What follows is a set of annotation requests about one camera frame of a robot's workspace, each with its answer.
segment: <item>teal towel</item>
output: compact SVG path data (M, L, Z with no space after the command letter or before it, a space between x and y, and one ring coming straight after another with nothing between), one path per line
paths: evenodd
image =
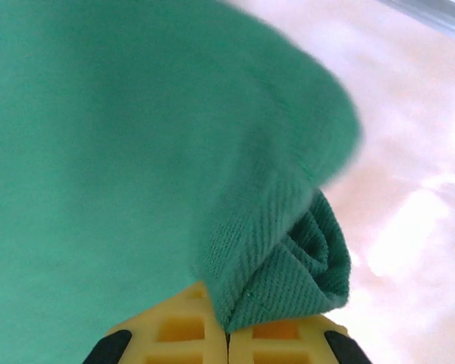
M327 70L220 2L0 1L0 362L72 362L190 270L228 331L342 305L317 188L358 135Z

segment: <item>green cloth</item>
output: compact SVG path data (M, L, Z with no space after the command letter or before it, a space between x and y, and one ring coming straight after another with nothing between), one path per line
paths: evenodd
M197 278L229 331L341 306L317 187L358 132L323 67L219 2L0 0L0 364L79 362Z

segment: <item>white surface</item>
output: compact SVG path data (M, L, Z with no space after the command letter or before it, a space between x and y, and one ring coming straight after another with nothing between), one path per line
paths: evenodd
M341 78L366 132L326 191L353 254L331 313L375 364L455 364L455 40L375 0L238 0Z

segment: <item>fabric fold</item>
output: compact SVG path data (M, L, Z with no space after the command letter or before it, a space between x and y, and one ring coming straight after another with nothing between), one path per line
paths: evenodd
M232 281L205 279L217 318L231 333L340 308L349 296L349 276L344 236L327 199L317 190L308 210L272 248L237 297L226 296L232 292ZM232 310L225 312L228 300Z

